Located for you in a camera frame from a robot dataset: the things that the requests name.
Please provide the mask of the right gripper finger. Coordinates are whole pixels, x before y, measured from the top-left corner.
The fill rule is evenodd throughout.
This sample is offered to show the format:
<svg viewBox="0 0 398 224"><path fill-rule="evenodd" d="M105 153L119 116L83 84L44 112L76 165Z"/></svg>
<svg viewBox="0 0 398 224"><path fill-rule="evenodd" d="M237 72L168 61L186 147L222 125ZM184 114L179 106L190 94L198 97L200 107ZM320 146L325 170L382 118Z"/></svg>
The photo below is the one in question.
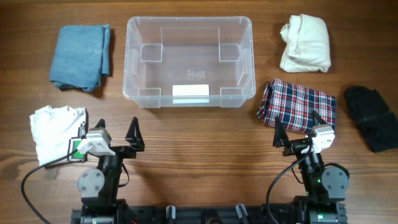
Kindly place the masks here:
<svg viewBox="0 0 398 224"><path fill-rule="evenodd" d="M282 125L281 120L278 116L275 117L275 131L274 131L274 147L284 147L288 144L289 137Z"/></svg>
<svg viewBox="0 0 398 224"><path fill-rule="evenodd" d="M326 121L315 111L312 111L313 125L319 126L326 124Z"/></svg>

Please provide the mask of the plaid shirt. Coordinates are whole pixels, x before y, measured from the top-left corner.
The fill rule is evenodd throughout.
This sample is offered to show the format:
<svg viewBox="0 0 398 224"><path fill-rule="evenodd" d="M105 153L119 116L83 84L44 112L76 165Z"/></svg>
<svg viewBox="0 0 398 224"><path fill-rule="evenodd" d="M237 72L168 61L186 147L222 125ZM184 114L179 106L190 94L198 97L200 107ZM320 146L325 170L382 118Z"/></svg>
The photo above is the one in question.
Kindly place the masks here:
<svg viewBox="0 0 398 224"><path fill-rule="evenodd" d="M257 117L266 126L274 126L275 118L279 118L285 129L310 133L313 128L312 111L335 128L334 96L276 78L265 87Z"/></svg>

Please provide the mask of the white t-shirt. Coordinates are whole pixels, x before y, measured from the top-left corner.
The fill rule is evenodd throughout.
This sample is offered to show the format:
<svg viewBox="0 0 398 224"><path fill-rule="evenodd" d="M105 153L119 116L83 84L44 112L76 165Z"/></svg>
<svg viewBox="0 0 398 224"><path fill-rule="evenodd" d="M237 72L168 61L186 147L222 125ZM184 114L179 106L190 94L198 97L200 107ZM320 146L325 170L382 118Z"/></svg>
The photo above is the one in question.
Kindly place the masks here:
<svg viewBox="0 0 398 224"><path fill-rule="evenodd" d="M73 142L86 132L85 108L44 106L30 115L30 128L40 165L72 152Z"/></svg>

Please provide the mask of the black garment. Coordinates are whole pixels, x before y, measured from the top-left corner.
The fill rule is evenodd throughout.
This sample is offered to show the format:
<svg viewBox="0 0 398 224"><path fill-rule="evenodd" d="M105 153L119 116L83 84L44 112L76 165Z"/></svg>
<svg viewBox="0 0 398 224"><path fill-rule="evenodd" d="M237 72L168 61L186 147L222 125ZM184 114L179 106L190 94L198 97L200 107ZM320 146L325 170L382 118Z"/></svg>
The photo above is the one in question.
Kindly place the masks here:
<svg viewBox="0 0 398 224"><path fill-rule="evenodd" d="M379 92L351 86L344 93L350 118L373 153L397 148L397 118Z"/></svg>

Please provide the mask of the blue denim jeans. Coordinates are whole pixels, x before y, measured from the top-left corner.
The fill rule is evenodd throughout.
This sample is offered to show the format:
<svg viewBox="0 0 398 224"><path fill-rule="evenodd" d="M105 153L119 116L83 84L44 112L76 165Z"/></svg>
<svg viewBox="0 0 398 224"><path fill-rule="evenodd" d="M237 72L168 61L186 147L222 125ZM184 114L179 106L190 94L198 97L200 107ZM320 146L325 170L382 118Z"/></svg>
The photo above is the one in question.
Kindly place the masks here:
<svg viewBox="0 0 398 224"><path fill-rule="evenodd" d="M111 30L106 25L72 25L59 30L49 80L59 90L91 92L110 75Z"/></svg>

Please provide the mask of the cream cloth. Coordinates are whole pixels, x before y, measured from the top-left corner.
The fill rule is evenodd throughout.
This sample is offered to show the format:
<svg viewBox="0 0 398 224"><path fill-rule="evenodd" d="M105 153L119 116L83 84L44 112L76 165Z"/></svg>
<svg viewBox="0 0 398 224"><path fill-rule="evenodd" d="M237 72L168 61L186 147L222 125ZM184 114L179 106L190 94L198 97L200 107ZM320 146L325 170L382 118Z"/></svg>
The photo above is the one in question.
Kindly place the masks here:
<svg viewBox="0 0 398 224"><path fill-rule="evenodd" d="M330 39L323 19L292 15L280 35L286 43L280 68L286 72L323 72L331 66Z"/></svg>

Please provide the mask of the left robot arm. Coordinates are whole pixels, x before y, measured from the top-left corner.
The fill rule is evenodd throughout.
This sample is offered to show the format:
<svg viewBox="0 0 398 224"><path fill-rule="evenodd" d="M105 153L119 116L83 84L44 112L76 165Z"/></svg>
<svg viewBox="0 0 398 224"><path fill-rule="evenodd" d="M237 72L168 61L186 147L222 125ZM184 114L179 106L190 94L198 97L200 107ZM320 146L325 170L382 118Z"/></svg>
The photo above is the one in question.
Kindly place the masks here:
<svg viewBox="0 0 398 224"><path fill-rule="evenodd" d="M72 223L139 223L127 202L117 198L118 189L123 187L119 183L120 176L126 170L123 160L136 158L136 154L145 148L136 117L131 121L125 140L127 146L112 146L103 119L82 138L78 152L98 157L98 165L85 170L78 178L82 208L72 211Z"/></svg>

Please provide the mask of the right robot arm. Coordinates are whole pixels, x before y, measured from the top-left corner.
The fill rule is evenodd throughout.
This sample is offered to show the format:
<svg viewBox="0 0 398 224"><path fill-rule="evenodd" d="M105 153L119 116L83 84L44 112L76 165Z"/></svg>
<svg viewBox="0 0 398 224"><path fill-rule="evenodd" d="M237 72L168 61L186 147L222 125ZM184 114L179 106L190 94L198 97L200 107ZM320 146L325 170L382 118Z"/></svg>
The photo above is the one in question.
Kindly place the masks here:
<svg viewBox="0 0 398 224"><path fill-rule="evenodd" d="M282 121L275 117L273 146L284 149L283 156L295 156L296 161L285 168L271 183L266 195L267 217L272 223L331 223L348 222L343 201L349 185L349 171L337 163L324 163L321 152L328 149L335 131L321 116L312 111L313 128L302 139L290 140ZM287 205L271 205L269 199L276 182L295 166L302 176L300 181L305 196L294 197Z"/></svg>

